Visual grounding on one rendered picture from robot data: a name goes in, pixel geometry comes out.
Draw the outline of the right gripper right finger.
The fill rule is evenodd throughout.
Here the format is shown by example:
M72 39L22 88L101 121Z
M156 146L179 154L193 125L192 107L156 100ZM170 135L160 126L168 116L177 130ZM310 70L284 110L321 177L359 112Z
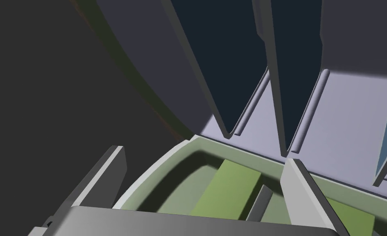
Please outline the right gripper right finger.
M286 159L280 184L292 224L345 231L345 226L299 159Z

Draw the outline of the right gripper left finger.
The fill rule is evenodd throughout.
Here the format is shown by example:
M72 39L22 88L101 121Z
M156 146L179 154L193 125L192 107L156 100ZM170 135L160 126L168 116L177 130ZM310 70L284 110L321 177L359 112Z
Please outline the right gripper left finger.
M111 208L127 172L123 146L111 146L66 200L67 207Z

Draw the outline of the grey bar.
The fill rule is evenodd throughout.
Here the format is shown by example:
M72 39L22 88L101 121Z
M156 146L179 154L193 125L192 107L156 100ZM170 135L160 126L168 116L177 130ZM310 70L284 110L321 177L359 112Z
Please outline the grey bar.
M253 203L246 221L260 222L264 216L266 208L273 196L273 191L266 185L262 185L255 202Z

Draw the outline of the green block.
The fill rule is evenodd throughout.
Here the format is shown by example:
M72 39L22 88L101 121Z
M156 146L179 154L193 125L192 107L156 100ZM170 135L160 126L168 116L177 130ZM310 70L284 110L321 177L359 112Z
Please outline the green block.
M375 216L330 198L327 200L350 236L372 236Z
M260 172L224 160L190 215L246 220L262 183Z

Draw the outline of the pale green basin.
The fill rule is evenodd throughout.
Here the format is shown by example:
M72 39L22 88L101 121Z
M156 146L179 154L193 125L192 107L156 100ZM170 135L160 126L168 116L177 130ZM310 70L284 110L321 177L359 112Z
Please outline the pale green basin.
M283 162L202 136L182 141L166 152L123 193L114 208L187 214L224 160L261 172L264 183L274 190L263 220L289 221L279 183ZM316 174L312 176L327 198L375 216L373 236L387 236L387 199Z

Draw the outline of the grey cupboard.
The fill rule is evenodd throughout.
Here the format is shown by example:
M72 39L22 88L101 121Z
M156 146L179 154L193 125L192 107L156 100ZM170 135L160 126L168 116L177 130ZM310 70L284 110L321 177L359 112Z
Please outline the grey cupboard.
M387 197L372 186L387 116L387 0L324 0L330 74L299 158L313 172Z

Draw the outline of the dark blue cupboard door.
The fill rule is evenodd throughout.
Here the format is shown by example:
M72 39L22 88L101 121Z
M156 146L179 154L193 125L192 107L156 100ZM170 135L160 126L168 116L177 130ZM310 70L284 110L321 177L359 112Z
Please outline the dark blue cupboard door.
M252 0L264 41L281 156L286 157L319 79L324 0Z
M231 138L267 63L252 0L96 0L130 65L191 132Z

